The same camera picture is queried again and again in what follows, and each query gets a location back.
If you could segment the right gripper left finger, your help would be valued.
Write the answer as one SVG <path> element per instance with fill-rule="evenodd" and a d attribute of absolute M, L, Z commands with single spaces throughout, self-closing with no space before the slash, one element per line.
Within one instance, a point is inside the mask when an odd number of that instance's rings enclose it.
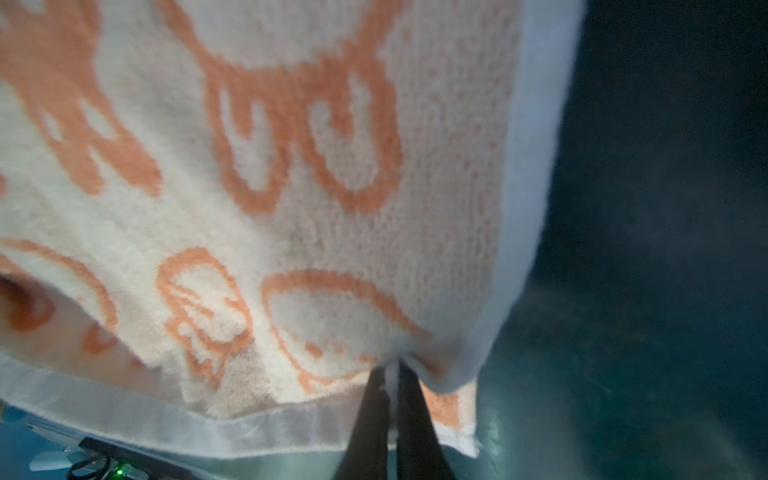
<path fill-rule="evenodd" d="M 347 449 L 334 480 L 387 478 L 389 415 L 386 369 L 377 367 L 370 373 Z"/>

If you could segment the orange white patterned towel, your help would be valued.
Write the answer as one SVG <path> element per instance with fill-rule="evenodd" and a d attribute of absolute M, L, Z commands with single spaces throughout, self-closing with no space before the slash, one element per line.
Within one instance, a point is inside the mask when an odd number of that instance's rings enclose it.
<path fill-rule="evenodd" d="M 341 450 L 404 361 L 476 456 L 582 1 L 5 1 L 1 397 L 210 458 Z"/>

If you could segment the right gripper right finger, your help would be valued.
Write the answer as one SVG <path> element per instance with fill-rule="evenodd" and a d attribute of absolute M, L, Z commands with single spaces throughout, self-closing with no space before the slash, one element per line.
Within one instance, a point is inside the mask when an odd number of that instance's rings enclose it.
<path fill-rule="evenodd" d="M 397 390 L 396 469 L 399 480 L 455 480 L 417 375 L 401 363 Z"/>

